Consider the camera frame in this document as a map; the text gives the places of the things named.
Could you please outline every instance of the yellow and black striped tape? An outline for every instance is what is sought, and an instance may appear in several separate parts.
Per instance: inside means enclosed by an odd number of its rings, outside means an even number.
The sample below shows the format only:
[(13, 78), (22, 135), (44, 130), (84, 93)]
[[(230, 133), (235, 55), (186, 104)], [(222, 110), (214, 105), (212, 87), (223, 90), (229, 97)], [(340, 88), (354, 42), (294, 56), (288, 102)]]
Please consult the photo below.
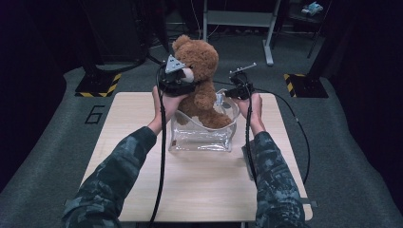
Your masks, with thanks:
[(119, 79), (121, 79), (122, 74), (118, 74), (112, 81), (109, 89), (106, 92), (77, 92), (75, 94), (76, 97), (110, 97), (113, 94), (113, 91), (116, 89), (118, 85)]
[(305, 77), (305, 74), (284, 74), (285, 83), (287, 84), (288, 92), (290, 92), (291, 97), (296, 97), (296, 91), (293, 84), (291, 83), (291, 76)]

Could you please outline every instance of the table top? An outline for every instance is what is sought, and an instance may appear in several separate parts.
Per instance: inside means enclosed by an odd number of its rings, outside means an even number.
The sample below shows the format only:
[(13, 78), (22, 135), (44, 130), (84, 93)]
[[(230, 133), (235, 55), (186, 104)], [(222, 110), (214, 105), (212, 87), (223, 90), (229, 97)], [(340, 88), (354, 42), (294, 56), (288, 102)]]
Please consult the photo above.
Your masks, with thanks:
[[(281, 118), (276, 98), (261, 94), (262, 120), (278, 145), (297, 182), (302, 198), (307, 198), (297, 162)], [(154, 117), (150, 92), (116, 94), (94, 148), (83, 181), (125, 136), (147, 125)], [(231, 152), (167, 151), (170, 123), (166, 126), (166, 157), (163, 193), (155, 221), (254, 221), (257, 210), (255, 184), (250, 180), (241, 147), (245, 145), (246, 121), (237, 119)], [(120, 221), (149, 221), (157, 197), (161, 167), (162, 134), (148, 153), (140, 175), (125, 200)], [(305, 219), (313, 216), (304, 205)]]

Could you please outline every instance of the teddy bear leg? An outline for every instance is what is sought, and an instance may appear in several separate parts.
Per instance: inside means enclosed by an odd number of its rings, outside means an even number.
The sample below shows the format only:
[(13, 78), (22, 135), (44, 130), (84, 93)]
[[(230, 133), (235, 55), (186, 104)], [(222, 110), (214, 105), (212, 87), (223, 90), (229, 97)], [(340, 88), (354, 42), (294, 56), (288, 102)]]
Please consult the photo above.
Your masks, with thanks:
[(219, 113), (214, 109), (203, 111), (199, 116), (199, 121), (203, 126), (213, 129), (222, 128), (232, 123), (232, 120), (227, 115)]

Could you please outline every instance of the camouflage jacket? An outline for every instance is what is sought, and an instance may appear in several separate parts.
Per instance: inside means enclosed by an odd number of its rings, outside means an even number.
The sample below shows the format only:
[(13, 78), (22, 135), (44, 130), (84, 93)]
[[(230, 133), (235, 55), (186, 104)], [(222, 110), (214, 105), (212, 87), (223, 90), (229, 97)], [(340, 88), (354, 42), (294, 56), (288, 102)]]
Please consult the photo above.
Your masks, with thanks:
[[(122, 139), (66, 205), (65, 227), (121, 227), (125, 197), (156, 135), (142, 127)], [(256, 227), (307, 227), (299, 192), (279, 149), (267, 132), (255, 137), (258, 173)]]

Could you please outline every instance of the teddy bear ear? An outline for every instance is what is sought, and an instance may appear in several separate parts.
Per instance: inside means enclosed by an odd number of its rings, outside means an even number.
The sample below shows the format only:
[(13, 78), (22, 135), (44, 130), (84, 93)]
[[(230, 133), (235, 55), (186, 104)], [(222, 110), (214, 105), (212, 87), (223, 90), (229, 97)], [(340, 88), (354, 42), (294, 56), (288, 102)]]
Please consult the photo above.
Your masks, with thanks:
[(190, 38), (187, 35), (182, 35), (178, 37), (176, 41), (172, 44), (172, 48), (174, 51), (177, 51), (183, 44), (187, 43), (190, 41)]

